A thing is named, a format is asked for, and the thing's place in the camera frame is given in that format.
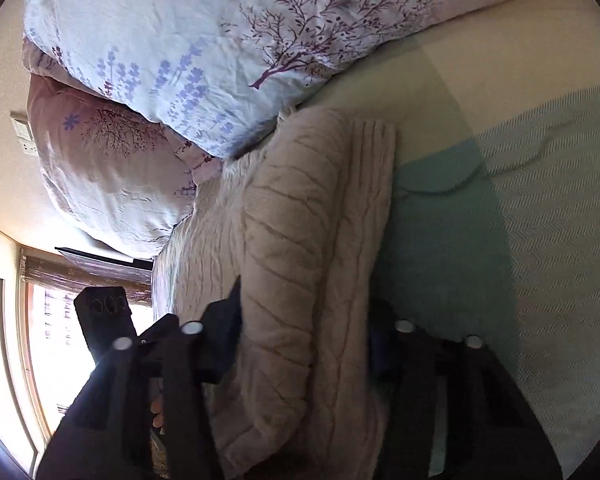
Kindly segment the person's right hand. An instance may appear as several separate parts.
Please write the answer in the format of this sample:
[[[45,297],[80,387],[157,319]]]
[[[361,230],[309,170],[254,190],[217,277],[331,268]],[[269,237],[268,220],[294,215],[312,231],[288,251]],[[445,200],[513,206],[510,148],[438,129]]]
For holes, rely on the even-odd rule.
[[[150,412],[152,416],[152,428],[154,428],[158,434],[164,434],[164,418],[163,418],[163,397],[158,396],[150,404]]]

